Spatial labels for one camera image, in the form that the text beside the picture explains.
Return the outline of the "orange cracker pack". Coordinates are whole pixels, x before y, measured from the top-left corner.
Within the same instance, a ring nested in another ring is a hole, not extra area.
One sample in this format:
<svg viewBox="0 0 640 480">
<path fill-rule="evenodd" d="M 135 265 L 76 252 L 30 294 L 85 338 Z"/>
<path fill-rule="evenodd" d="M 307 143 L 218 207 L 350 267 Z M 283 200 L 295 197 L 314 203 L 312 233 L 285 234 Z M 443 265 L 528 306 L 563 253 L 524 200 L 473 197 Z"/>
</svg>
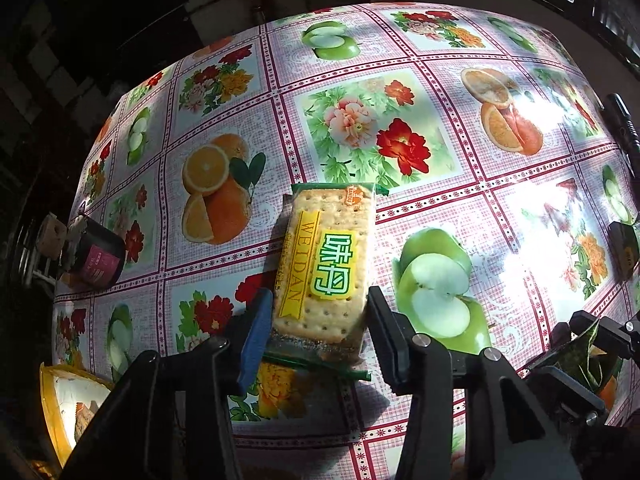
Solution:
<svg viewBox="0 0 640 480">
<path fill-rule="evenodd" d="M 75 410 L 75 425 L 74 425 L 74 439 L 78 442 L 85 432 L 93 416 L 98 411 L 99 407 L 95 400 L 92 400 L 89 404 L 82 402 L 76 403 Z"/>
</svg>

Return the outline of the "floral fruit vinyl tablecloth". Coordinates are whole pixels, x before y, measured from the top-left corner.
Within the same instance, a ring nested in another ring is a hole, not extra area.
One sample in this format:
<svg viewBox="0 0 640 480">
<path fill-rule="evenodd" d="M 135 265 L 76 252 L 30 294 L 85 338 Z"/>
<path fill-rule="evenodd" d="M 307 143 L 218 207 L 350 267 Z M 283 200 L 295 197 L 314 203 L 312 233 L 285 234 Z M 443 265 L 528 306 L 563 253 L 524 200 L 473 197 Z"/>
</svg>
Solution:
<svg viewBox="0 0 640 480">
<path fill-rule="evenodd" d="M 124 252 L 90 247 L 97 290 L 56 288 L 56 365 L 114 382 L 273 291 L 272 357 L 227 404 L 252 479 L 393 477 L 410 402 L 363 330 L 369 286 L 517 370 L 575 311 L 639 310 L 606 237 L 638 210 L 575 52 L 482 10 L 341 6 L 217 41 L 119 100 L 74 207 Z"/>
</svg>

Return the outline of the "dark jar with pink label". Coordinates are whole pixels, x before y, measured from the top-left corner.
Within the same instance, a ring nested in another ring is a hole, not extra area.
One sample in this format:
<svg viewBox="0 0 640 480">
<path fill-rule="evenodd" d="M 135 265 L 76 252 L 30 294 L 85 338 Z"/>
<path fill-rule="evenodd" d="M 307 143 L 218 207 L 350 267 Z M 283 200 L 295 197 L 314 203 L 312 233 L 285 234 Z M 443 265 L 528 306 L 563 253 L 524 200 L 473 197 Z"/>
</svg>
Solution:
<svg viewBox="0 0 640 480">
<path fill-rule="evenodd" d="M 68 226 L 62 270 L 94 289 L 112 287 L 126 259 L 124 240 L 96 220 L 78 214 Z"/>
</svg>

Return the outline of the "dark green small packet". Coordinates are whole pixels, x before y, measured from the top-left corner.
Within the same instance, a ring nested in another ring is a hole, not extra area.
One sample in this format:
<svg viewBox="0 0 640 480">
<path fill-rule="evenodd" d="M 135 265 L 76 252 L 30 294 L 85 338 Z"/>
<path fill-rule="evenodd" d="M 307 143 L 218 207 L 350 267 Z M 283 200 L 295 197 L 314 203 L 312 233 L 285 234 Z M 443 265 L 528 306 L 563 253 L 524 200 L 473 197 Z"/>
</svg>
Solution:
<svg viewBox="0 0 640 480">
<path fill-rule="evenodd" d="M 608 239 L 616 262 L 616 278 L 622 282 L 630 280 L 639 262 L 639 244 L 634 228 L 629 224 L 613 221 L 608 226 Z"/>
</svg>

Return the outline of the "yellow-rimmed shallow tray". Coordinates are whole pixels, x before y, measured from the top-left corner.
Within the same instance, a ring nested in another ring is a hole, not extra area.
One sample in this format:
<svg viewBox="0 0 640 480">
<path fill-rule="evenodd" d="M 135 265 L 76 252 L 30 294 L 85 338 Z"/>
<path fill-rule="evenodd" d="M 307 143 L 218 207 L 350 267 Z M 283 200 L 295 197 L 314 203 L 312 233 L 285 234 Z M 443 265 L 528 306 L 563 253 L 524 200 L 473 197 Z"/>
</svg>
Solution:
<svg viewBox="0 0 640 480">
<path fill-rule="evenodd" d="M 61 467 L 77 444 L 74 439 L 76 403 L 89 404 L 95 400 L 100 407 L 113 388 L 111 382 L 66 364 L 40 365 L 39 390 L 43 417 Z"/>
</svg>

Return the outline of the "small tan cup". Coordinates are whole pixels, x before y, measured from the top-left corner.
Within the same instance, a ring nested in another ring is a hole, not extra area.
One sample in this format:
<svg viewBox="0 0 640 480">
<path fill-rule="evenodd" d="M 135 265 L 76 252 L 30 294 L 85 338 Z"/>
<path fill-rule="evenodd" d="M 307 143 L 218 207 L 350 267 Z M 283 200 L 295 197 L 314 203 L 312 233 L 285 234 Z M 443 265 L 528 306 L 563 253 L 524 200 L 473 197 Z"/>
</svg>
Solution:
<svg viewBox="0 0 640 480">
<path fill-rule="evenodd" d="M 38 252 L 46 258 L 60 258 L 67 234 L 67 226 L 56 218 L 55 214 L 47 214 L 43 219 L 36 238 Z"/>
</svg>

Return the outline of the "black flashlight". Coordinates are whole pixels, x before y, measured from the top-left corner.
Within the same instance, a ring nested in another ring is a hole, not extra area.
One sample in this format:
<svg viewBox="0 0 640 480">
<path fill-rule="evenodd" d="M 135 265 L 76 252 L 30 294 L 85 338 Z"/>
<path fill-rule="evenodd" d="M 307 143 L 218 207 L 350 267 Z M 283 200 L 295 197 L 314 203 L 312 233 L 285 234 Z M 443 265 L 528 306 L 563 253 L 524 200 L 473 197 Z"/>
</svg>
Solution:
<svg viewBox="0 0 640 480">
<path fill-rule="evenodd" d="M 640 170 L 639 135 L 628 107 L 618 93 L 610 93 L 604 100 L 604 116 L 608 130 L 626 155 L 631 183 L 638 188 Z"/>
</svg>

